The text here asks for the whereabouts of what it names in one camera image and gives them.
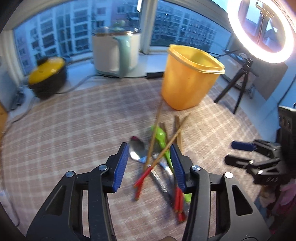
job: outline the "tripod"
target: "tripod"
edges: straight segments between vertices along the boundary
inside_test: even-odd
[[[246,85],[248,82],[249,73],[251,70],[253,64],[253,60],[250,58],[246,59],[246,62],[244,63],[243,67],[237,72],[237,74],[234,76],[232,81],[228,84],[228,86],[220,93],[220,95],[214,100],[215,103],[218,103],[219,100],[222,99],[222,97],[235,85],[235,83],[244,75],[244,81],[242,83],[242,88],[239,93],[239,98],[237,100],[237,103],[235,105],[233,114],[236,113],[237,108],[239,107],[239,103],[241,102],[242,96],[244,94],[244,91],[246,89]]]
[[[258,5],[258,2],[256,3],[256,8],[258,8],[260,10],[260,14],[261,14],[261,22],[260,22],[260,26],[259,26],[259,34],[258,34],[258,38],[256,43],[259,44],[261,36],[262,36],[262,30],[263,30],[263,22],[265,20],[265,18],[268,16],[270,18],[274,17],[274,13],[269,13],[267,10],[265,10],[264,8],[260,7]],[[235,105],[235,108],[233,110],[233,114],[235,115],[237,108],[239,107],[239,103],[242,100],[242,96],[244,94],[244,91],[246,89],[246,85],[248,82],[248,77],[249,77],[249,73],[251,70],[253,64],[253,60],[251,60],[250,58],[247,58],[243,67],[237,72],[237,74],[234,76],[234,78],[232,79],[232,81],[230,81],[230,83],[228,84],[228,86],[220,93],[220,95],[214,100],[214,103],[218,103],[219,100],[222,99],[222,97],[235,85],[235,83],[244,75],[244,81],[242,83],[242,88],[240,90],[239,93],[239,98],[237,100],[237,103]]]

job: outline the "metal screw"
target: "metal screw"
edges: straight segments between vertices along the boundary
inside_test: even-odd
[[[74,176],[74,172],[73,171],[68,171],[66,173],[66,177],[73,177]]]
[[[233,178],[233,174],[231,172],[224,173],[224,176],[227,178]]]
[[[192,168],[192,170],[194,170],[194,171],[200,171],[200,170],[201,170],[201,167],[198,166],[198,165],[193,165],[191,168]]]
[[[105,164],[103,164],[103,165],[99,165],[99,170],[100,171],[105,171],[105,170],[107,170],[107,166],[105,165]]]

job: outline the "apartment building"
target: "apartment building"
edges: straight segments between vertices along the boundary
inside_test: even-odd
[[[139,24],[137,0],[75,0],[52,7],[15,30],[16,46],[25,74],[41,56],[70,57],[91,51],[94,29],[124,20]]]
[[[216,24],[178,5],[159,1],[151,45],[189,45],[208,51],[216,36]]]
[[[111,20],[112,23],[124,20],[127,26],[139,26],[140,13],[137,11],[138,0],[113,0]]]

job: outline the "green spoon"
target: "green spoon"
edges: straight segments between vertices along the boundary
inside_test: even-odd
[[[165,143],[165,138],[166,138],[166,134],[163,131],[163,129],[161,129],[159,126],[156,129],[156,136],[155,136],[156,140],[159,143],[160,148],[164,149],[166,147],[166,143]],[[167,150],[165,152],[165,158],[167,159],[167,163],[168,166],[170,168],[170,170],[172,171],[172,173],[174,173],[174,168],[172,165],[172,161],[170,159],[170,151]],[[184,199],[186,202],[190,202],[191,201],[191,193],[190,194],[184,194]]]

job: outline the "yellow plastic bucket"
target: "yellow plastic bucket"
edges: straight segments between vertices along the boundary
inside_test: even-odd
[[[224,74],[224,65],[208,53],[189,46],[170,45],[161,95],[176,110],[198,105]]]

